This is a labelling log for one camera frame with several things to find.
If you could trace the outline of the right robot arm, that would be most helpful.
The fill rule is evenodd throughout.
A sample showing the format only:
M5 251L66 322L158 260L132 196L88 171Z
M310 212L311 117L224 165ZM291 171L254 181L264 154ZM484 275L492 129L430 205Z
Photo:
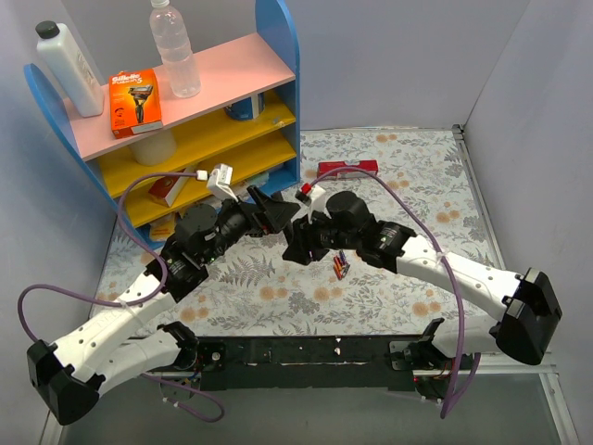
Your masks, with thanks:
M412 229L377 220L350 191L327 196L321 187L305 185L296 198L308 213L293 221L284 260L308 265L331 250L353 250L374 268L458 292L484 311L427 328L419 346L426 366L440 368L459 352L501 352L523 364L541 364L562 317L545 273L503 271L440 253Z

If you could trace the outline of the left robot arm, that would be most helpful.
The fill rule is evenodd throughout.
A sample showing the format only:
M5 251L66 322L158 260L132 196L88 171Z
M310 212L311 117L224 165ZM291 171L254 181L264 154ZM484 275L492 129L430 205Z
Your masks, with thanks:
M248 202L227 198L219 210L208 204L188 210L161 252L105 310L53 342L35 339L29 346L29 379L60 425L80 420L105 393L144 372L185 371L196 363L196 336L179 322L128 340L203 283L208 265L243 236L278 234L300 209L279 192L247 191Z

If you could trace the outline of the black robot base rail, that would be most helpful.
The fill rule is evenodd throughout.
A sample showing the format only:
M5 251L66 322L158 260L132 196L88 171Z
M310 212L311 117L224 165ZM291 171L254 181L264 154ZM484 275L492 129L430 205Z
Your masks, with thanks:
M385 388L444 399L455 360L422 335L201 337L163 371L208 392L260 388Z

